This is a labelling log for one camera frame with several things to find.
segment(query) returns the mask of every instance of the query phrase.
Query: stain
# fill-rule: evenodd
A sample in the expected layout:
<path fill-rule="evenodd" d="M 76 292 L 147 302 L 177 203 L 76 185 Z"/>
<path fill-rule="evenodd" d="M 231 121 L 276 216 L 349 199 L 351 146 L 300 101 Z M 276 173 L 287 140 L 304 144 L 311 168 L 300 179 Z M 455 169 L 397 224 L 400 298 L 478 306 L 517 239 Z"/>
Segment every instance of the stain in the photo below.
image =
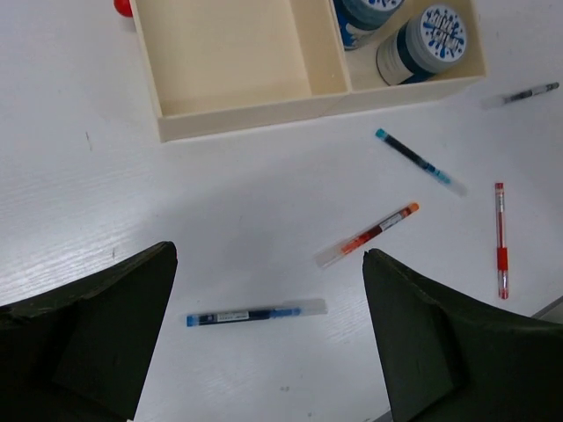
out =
<path fill-rule="evenodd" d="M 84 132 L 86 134 L 86 142 L 88 142 L 88 149 L 92 152 L 92 146 L 90 142 L 90 135 L 88 135 L 88 131 Z"/>

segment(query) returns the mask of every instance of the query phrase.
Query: red pen grip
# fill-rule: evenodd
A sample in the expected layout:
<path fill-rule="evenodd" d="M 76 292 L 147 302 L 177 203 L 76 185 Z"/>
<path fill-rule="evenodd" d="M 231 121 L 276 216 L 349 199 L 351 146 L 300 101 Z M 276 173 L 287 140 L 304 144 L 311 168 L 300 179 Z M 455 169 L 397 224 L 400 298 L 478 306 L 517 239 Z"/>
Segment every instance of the red pen grip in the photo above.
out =
<path fill-rule="evenodd" d="M 497 248 L 496 260 L 499 271 L 508 271 L 508 249 Z"/>

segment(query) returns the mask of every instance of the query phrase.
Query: paint jar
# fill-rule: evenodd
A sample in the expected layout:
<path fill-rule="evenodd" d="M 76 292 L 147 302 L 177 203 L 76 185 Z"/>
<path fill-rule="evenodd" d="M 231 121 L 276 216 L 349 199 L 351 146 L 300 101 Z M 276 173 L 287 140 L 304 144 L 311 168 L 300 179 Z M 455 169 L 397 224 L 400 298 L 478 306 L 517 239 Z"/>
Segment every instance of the paint jar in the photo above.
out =
<path fill-rule="evenodd" d="M 464 21 L 451 7 L 435 4 L 379 46 L 377 69 L 389 85 L 416 84 L 458 64 L 465 51 Z"/>
<path fill-rule="evenodd" d="M 389 20 L 404 0 L 333 1 L 344 49 L 355 50 L 369 42 L 369 37 Z"/>

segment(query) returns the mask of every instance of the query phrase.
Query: blue pen end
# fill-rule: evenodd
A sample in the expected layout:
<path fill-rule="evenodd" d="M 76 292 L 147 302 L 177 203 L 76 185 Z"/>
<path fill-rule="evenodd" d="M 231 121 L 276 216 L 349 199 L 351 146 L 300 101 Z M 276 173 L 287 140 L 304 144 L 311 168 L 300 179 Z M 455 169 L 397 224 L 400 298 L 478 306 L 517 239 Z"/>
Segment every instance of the blue pen end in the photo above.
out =
<path fill-rule="evenodd" d="M 197 315 L 188 315 L 186 325 L 188 327 L 197 327 L 200 324 L 200 318 Z"/>
<path fill-rule="evenodd" d="M 385 139 L 387 137 L 387 132 L 385 132 L 383 129 L 378 129 L 376 132 L 376 136 L 379 139 Z"/>

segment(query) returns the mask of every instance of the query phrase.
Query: white wooden surface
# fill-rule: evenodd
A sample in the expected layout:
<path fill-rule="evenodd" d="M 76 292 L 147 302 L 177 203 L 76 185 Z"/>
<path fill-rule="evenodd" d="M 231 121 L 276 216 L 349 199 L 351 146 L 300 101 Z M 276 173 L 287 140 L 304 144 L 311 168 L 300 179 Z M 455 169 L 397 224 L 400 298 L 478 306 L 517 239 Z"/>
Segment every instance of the white wooden surface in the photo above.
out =
<path fill-rule="evenodd" d="M 378 247 L 531 315 L 563 295 L 563 93 L 479 101 L 561 77 L 563 4 L 478 0 L 491 76 L 443 102 L 199 141 L 157 142 L 141 58 L 112 2 L 21 0 L 0 14 L 0 303 L 160 240 L 179 268 L 136 421 L 357 421 L 388 409 L 362 252 L 313 255 L 410 200 Z M 450 171 L 459 199 L 374 140 Z M 495 180 L 511 298 L 496 297 Z M 188 330 L 187 312 L 322 297 L 326 316 Z"/>

